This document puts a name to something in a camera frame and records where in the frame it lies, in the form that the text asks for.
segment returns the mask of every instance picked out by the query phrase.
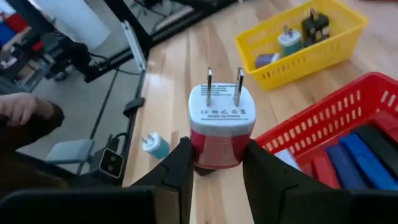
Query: yellow basket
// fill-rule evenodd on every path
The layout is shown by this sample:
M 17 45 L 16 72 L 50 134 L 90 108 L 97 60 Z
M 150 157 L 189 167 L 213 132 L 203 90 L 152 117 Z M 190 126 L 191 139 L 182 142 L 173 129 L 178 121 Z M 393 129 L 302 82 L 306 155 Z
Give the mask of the yellow basket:
M 330 38 L 306 49 L 255 68 L 258 55 L 281 52 L 278 35 L 283 26 L 302 31 L 301 21 L 310 8 L 324 13 L 330 21 Z M 235 38 L 246 72 L 265 90 L 271 90 L 330 65 L 349 59 L 368 20 L 338 0 L 312 0 L 280 13 Z

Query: red plastic basket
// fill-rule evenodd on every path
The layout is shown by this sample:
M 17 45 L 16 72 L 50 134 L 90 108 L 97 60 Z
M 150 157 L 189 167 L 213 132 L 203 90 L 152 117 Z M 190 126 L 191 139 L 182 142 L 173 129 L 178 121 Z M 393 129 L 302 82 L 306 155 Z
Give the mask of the red plastic basket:
M 355 126 L 367 123 L 378 111 L 398 117 L 398 82 L 378 72 L 328 95 L 299 114 L 259 136 L 256 141 L 270 153 L 290 149 L 302 170 L 313 176 L 310 162 L 326 146 Z

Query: black metal frame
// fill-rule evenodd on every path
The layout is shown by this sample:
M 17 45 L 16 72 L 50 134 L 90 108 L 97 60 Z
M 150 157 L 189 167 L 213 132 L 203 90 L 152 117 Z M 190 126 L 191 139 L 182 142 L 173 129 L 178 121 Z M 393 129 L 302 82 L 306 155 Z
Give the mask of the black metal frame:
M 104 0 L 104 2 L 108 5 L 108 7 L 113 11 L 115 16 L 121 22 L 126 20 L 130 23 L 132 29 L 136 33 L 137 40 L 146 58 L 148 57 L 149 50 L 152 47 L 173 37 L 174 35 L 196 24 L 197 22 L 200 22 L 202 19 L 224 9 L 225 7 L 231 5 L 232 3 L 237 2 L 237 0 L 212 0 L 212 1 L 173 0 L 173 1 L 179 2 L 187 6 L 191 6 L 193 8 L 193 11 L 177 19 L 172 24 L 169 24 L 168 26 L 165 26 L 155 31 L 153 34 L 148 34 L 123 0 Z M 85 81 L 90 82 L 102 76 L 106 72 L 118 68 L 120 65 L 128 62 L 132 58 L 134 57 L 129 47 L 124 50 L 121 50 L 120 52 L 114 54 L 109 58 L 109 60 L 106 62 L 107 65 L 103 66 L 104 69 L 102 69 L 99 73 L 95 75 L 90 75 L 90 77 L 86 78 Z

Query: floor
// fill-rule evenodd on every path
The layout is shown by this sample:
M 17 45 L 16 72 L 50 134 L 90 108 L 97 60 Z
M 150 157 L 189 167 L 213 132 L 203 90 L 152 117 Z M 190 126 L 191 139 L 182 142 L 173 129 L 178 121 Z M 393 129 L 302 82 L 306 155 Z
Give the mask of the floor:
M 133 1 L 125 2 L 130 6 Z M 88 1 L 88 4 L 111 29 L 111 35 L 93 53 L 109 57 L 126 48 L 127 40 L 121 25 L 107 5 L 103 1 Z M 137 15 L 139 8 L 140 6 L 136 6 L 132 9 L 132 12 Z M 168 9 L 162 6 L 157 6 L 155 9 L 165 14 L 168 12 Z M 152 12 L 147 12 L 145 16 L 141 12 L 139 20 L 145 29 L 150 32 L 154 24 L 161 20 L 161 17 Z M 121 69 L 129 72 L 138 72 L 132 60 L 122 65 Z M 70 77 L 60 83 L 55 83 L 52 80 L 42 80 L 34 90 L 34 94 L 60 105 L 65 113 L 65 120 L 62 126 L 53 133 L 19 149 L 19 151 L 44 159 L 54 144 L 58 142 L 89 138 L 113 76 L 114 71 L 110 71 L 91 83 L 85 83 L 82 74 L 78 71 L 73 71 Z M 135 75 L 118 73 L 94 137 L 94 150 L 104 147 L 109 134 L 126 131 L 128 119 L 123 116 L 122 112 L 126 103 L 134 98 L 138 79 L 139 77 Z M 71 171 L 77 168 L 77 166 L 63 167 Z

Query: usb charger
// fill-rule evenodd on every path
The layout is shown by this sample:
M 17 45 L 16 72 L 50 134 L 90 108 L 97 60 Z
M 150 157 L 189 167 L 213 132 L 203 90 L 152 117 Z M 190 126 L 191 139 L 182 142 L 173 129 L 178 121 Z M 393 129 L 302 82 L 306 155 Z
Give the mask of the usb charger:
M 188 100 L 191 142 L 195 164 L 205 169 L 227 169 L 243 159 L 256 121 L 256 107 L 243 86 L 243 70 L 238 69 L 236 83 L 197 85 Z

